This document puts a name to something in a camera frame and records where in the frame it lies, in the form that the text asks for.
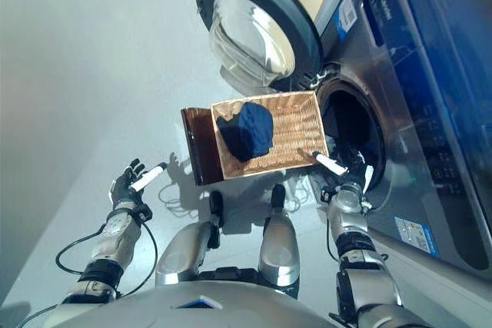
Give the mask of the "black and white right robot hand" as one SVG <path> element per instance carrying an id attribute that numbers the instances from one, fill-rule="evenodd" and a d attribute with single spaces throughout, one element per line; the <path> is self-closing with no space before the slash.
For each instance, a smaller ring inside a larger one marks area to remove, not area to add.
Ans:
<path id="1" fill-rule="evenodd" d="M 333 159 L 320 151 L 312 153 L 316 160 L 332 178 L 336 186 L 347 182 L 354 182 L 362 189 L 362 194 L 367 192 L 374 175 L 374 167 L 369 165 L 360 151 L 349 152 L 346 158 Z"/>

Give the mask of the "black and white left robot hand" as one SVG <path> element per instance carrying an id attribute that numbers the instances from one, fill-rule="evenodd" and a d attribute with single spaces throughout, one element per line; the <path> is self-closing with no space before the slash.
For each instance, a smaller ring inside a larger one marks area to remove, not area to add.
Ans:
<path id="1" fill-rule="evenodd" d="M 167 166 L 165 162 L 161 162 L 147 171 L 138 158 L 132 160 L 123 173 L 112 181 L 108 196 L 113 209 L 115 210 L 122 204 L 142 205 L 145 188 L 162 174 Z"/>

